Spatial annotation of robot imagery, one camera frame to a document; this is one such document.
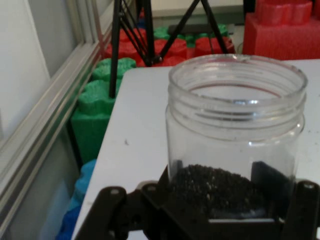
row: white table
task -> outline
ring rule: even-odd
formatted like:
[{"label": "white table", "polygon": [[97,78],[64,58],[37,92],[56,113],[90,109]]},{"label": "white table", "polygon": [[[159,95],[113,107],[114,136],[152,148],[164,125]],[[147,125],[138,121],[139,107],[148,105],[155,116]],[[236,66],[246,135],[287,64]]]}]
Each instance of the white table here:
[{"label": "white table", "polygon": [[[309,79],[297,177],[320,184],[320,59],[289,63]],[[121,186],[130,193],[140,182],[160,178],[168,159],[165,109],[170,69],[136,68],[124,75],[73,237],[101,189]],[[136,232],[129,239],[146,238]]]}]

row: jar rim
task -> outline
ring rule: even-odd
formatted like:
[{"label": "jar rim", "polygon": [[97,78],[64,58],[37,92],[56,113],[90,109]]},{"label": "jar rim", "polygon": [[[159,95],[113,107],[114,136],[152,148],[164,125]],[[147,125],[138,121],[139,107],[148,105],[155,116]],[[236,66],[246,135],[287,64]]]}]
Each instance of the jar rim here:
[{"label": "jar rim", "polygon": [[228,99],[228,98],[220,98],[220,97],[214,97],[214,96],[207,96],[207,95],[201,95],[195,92],[192,92],[183,86],[179,85],[174,78],[174,74],[180,70],[181,68],[186,68],[188,66],[192,66],[194,64],[197,64],[201,61],[208,61],[208,60],[219,60],[219,59],[233,59],[236,60],[235,62],[243,63],[248,60],[254,60],[254,61],[259,61],[261,63],[268,63],[268,64],[274,64],[277,65],[278,67],[282,67],[284,69],[287,69],[297,76],[299,76],[302,80],[301,87],[293,92],[290,92],[288,94],[282,95],[281,98],[267,98],[267,99],[258,99],[255,101],[252,101],[252,99],[246,99],[245,100],[245,105],[246,106],[261,106],[261,105],[272,105],[276,104],[279,101],[291,99],[294,96],[297,96],[301,94],[305,88],[307,87],[308,84],[308,79],[307,76],[297,67],[284,63],[283,61],[276,60],[273,58],[269,57],[263,57],[263,56],[256,56],[256,55],[242,55],[242,54],[212,54],[212,55],[205,55],[205,56],[200,56],[200,57],[195,57],[192,59],[189,59],[187,61],[184,61],[176,66],[174,66],[170,71],[169,71],[169,83],[176,88],[178,88],[180,91],[192,95],[194,98],[199,98],[199,99],[206,99],[206,100],[211,100],[211,101],[217,101],[220,103],[224,104],[232,104],[236,105],[239,102],[244,102],[244,99]]}]

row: tripod leg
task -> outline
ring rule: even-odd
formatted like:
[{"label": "tripod leg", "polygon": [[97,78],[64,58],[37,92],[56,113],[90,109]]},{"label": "tripod leg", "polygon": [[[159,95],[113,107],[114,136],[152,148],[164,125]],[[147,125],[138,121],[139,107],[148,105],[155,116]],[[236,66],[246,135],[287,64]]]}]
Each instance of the tripod leg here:
[{"label": "tripod leg", "polygon": [[112,99],[116,97],[121,4],[122,4],[122,0],[114,0],[112,35],[111,35],[112,36],[112,39],[111,39],[112,57],[111,57],[111,73],[110,73],[110,86],[109,86],[109,97]]},{"label": "tripod leg", "polygon": [[208,0],[201,0],[201,2],[202,2],[202,5],[203,5],[203,8],[204,8],[204,11],[205,11],[205,13],[206,13],[206,15],[208,17],[208,20],[209,20],[209,23],[211,25],[211,28],[212,28],[212,30],[214,32],[214,35],[215,35],[216,39],[218,40],[219,46],[220,46],[222,52],[224,54],[227,54],[228,53],[227,47],[226,47],[224,39],[222,38],[222,35],[220,33],[220,30],[219,30],[218,24],[216,22],[215,16],[211,11],[211,7],[210,7],[210,5],[208,3]]},{"label": "tripod leg", "polygon": [[151,0],[143,0],[144,19],[147,42],[147,56],[149,59],[155,57],[155,43],[154,43],[154,24],[152,19]]},{"label": "tripod leg", "polygon": [[200,2],[200,0],[194,0],[193,3],[191,4],[191,6],[189,7],[189,9],[186,11],[184,16],[180,20],[179,24],[176,26],[174,32],[170,36],[169,40],[166,42],[166,44],[164,45],[163,49],[161,50],[161,52],[160,52],[160,57],[161,58],[164,58],[164,56],[167,54],[169,48],[171,47],[171,45],[176,40],[178,34],[181,32],[181,30],[186,25],[186,22],[188,21],[188,19],[192,15],[193,11],[195,10],[195,8],[196,8],[196,6],[198,5],[199,2]]}]

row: clear plastic jar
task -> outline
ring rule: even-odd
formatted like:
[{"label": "clear plastic jar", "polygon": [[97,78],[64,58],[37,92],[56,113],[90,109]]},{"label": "clear plastic jar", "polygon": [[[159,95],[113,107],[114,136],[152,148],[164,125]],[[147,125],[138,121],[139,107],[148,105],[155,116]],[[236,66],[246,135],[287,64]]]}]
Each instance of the clear plastic jar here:
[{"label": "clear plastic jar", "polygon": [[[257,188],[263,188],[268,201],[286,205],[297,168],[297,138],[304,128],[306,85],[306,76],[296,67],[258,56],[208,55],[174,67],[169,73],[166,110],[170,181],[179,172],[184,171],[186,176],[196,173],[199,176],[193,176],[190,182],[181,180],[182,174],[175,184],[185,185],[185,191],[193,189],[195,195],[202,191],[214,202],[219,189],[212,192],[212,188],[228,188],[232,192],[230,182],[245,185],[242,180],[246,178],[259,185]],[[225,171],[221,178],[226,184],[213,184],[214,174],[219,175],[216,172],[210,173],[212,181],[204,179],[207,188],[192,186],[195,178],[218,169]],[[224,174],[232,174],[232,179]],[[230,212],[242,208],[236,203],[228,208],[230,193],[221,194],[222,209]],[[235,201],[251,201],[246,194],[238,195]],[[215,214],[215,217],[233,218],[233,215]],[[247,217],[261,215],[241,214],[234,218]]]}]

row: black tripod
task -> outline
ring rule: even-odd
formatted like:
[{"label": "black tripod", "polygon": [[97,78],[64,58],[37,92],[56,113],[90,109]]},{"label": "black tripod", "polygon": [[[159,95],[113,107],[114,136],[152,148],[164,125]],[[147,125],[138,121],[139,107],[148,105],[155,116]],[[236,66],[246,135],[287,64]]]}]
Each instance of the black tripod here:
[{"label": "black tripod", "polygon": [[[145,15],[146,42],[143,39],[142,34],[138,29],[136,20],[133,17],[133,14],[130,12],[130,9],[128,7],[126,0],[114,1],[112,39],[111,39],[112,57],[111,57],[111,73],[110,73],[110,87],[109,87],[110,98],[115,98],[116,96],[120,28],[124,30],[125,34],[133,44],[139,56],[142,58],[144,64],[147,67],[150,67],[154,64],[157,64],[163,61],[171,45],[177,38],[178,34],[184,29],[187,20],[190,18],[190,16],[192,15],[193,11],[195,10],[199,2],[202,3],[205,14],[207,15],[207,18],[208,18],[208,22],[214,32],[214,35],[217,38],[217,41],[219,43],[219,46],[222,52],[224,54],[227,54],[228,50],[224,43],[223,37],[219,31],[218,24],[216,22],[214,14],[211,11],[208,0],[193,1],[191,6],[188,8],[186,13],[180,20],[179,24],[176,26],[175,30],[171,34],[169,40],[164,45],[160,54],[157,54],[157,55],[155,54],[155,45],[154,45],[154,27],[153,27],[153,19],[152,19],[151,0],[143,0],[142,2],[142,6],[144,8],[144,15]],[[137,34],[134,32],[134,28],[137,29],[137,33],[141,40],[138,38]]]}]

